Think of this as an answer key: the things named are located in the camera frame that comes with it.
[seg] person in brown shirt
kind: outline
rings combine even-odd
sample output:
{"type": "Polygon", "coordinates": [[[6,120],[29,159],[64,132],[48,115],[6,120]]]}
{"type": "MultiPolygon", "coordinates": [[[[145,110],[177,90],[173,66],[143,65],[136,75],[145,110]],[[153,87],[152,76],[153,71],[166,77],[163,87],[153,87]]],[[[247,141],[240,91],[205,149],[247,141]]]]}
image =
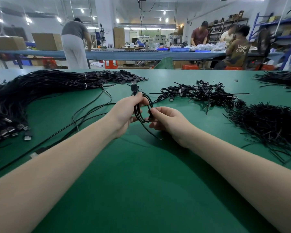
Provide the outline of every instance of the person in brown shirt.
{"type": "Polygon", "coordinates": [[[192,32],[191,44],[197,46],[198,44],[206,44],[208,36],[208,22],[204,21],[200,27],[192,32]]]}
{"type": "Polygon", "coordinates": [[[226,50],[227,58],[216,64],[214,70],[223,70],[226,66],[242,67],[250,48],[250,43],[246,39],[249,34],[249,26],[241,26],[236,32],[236,40],[233,41],[226,50]]]}

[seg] green table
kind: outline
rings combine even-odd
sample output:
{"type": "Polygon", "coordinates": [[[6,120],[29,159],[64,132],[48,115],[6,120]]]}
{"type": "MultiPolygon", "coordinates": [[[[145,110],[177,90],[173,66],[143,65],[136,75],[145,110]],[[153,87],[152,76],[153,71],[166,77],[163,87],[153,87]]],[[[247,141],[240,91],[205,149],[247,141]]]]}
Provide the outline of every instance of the green table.
{"type": "MultiPolygon", "coordinates": [[[[29,70],[0,70],[0,78],[28,72],[29,70]]],[[[262,84],[251,79],[256,72],[131,72],[149,78],[149,81],[139,83],[140,89],[147,94],[157,93],[163,87],[174,85],[173,82],[194,84],[196,80],[203,79],[210,83],[223,83],[225,91],[229,93],[252,93],[239,96],[248,104],[263,101],[291,106],[291,93],[287,93],[281,86],[259,88],[262,84]]],[[[127,85],[115,85],[106,90],[112,95],[113,102],[131,95],[127,85]]],[[[34,137],[30,142],[22,141],[21,136],[5,141],[13,141],[13,144],[0,149],[0,167],[69,124],[74,112],[100,92],[100,89],[96,89],[66,93],[30,104],[28,117],[34,137]]],[[[151,98],[155,100],[157,96],[151,95],[151,98]]],[[[91,107],[108,101],[109,97],[103,94],[91,107]]],[[[162,101],[157,106],[178,109],[198,128],[233,145],[241,147],[249,143],[245,140],[248,137],[240,134],[242,130],[235,128],[223,116],[225,110],[222,108],[211,108],[206,115],[200,103],[188,103],[188,98],[175,98],[173,102],[162,101]]],[[[105,106],[94,114],[109,111],[111,107],[112,105],[105,106]]],[[[59,134],[44,146],[63,135],[64,133],[59,134]]],[[[277,162],[262,145],[250,145],[245,149],[277,162]]],[[[0,176],[29,159],[29,156],[22,158],[0,172],[0,176]]],[[[205,161],[183,149],[169,137],[164,137],[164,141],[156,139],[136,122],[125,135],[112,141],[97,156],[38,225],[34,233],[38,232],[265,233],[276,230],[205,161]]]]}

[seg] left hand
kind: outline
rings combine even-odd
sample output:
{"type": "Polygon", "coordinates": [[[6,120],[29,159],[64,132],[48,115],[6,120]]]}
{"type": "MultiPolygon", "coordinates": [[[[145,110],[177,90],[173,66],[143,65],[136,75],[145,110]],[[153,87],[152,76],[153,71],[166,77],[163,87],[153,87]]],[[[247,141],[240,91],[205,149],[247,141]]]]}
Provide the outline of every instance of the left hand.
{"type": "Polygon", "coordinates": [[[127,131],[129,124],[137,121],[137,118],[132,116],[134,113],[134,106],[137,104],[139,104],[140,107],[149,105],[149,101],[142,96],[141,92],[138,92],[135,96],[126,97],[118,101],[105,116],[115,128],[114,138],[122,136],[127,131]]]}

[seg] hand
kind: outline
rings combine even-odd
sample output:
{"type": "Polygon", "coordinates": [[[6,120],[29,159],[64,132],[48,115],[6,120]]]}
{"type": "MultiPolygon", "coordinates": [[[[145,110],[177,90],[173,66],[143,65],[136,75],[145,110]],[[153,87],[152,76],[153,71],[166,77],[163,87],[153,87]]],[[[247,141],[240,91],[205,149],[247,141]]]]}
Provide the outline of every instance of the hand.
{"type": "Polygon", "coordinates": [[[149,105],[149,101],[142,96],[141,92],[138,92],[135,96],[126,97],[118,101],[106,115],[108,121],[115,128],[114,138],[122,136],[127,131],[129,124],[137,121],[137,118],[132,116],[134,113],[134,106],[137,104],[139,104],[140,107],[149,105]]]}
{"type": "Polygon", "coordinates": [[[187,136],[195,127],[182,113],[169,107],[151,108],[151,113],[154,120],[149,125],[150,128],[167,131],[179,145],[188,148],[187,136]]]}

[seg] person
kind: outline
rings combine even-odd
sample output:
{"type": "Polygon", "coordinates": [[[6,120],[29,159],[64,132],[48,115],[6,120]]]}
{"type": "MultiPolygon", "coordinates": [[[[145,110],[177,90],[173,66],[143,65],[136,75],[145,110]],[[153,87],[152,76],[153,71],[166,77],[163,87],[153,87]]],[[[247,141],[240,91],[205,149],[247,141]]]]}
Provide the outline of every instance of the person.
{"type": "Polygon", "coordinates": [[[228,48],[230,46],[230,42],[233,40],[234,32],[236,31],[236,28],[237,28],[237,25],[232,24],[228,31],[222,33],[221,38],[220,38],[220,43],[226,42],[225,48],[228,48]]]}
{"type": "Polygon", "coordinates": [[[61,32],[61,41],[68,63],[68,69],[88,69],[83,38],[87,42],[87,50],[91,51],[92,40],[87,28],[79,18],[69,21],[61,32]]]}
{"type": "Polygon", "coordinates": [[[249,34],[250,27],[247,25],[239,27],[236,32],[236,40],[231,43],[226,50],[227,58],[213,68],[214,70],[223,70],[226,66],[242,67],[244,60],[250,48],[250,43],[246,39],[249,34]]]}
{"type": "MultiPolygon", "coordinates": [[[[149,105],[141,92],[118,101],[100,120],[1,177],[0,233],[31,232],[100,151],[137,121],[132,117],[137,104],[149,105]]],[[[170,133],[280,232],[291,233],[290,169],[198,129],[176,109],[157,107],[151,113],[150,128],[170,133]]]]}
{"type": "Polygon", "coordinates": [[[208,22],[204,21],[200,27],[195,29],[191,35],[191,45],[206,44],[208,36],[208,22]]]}

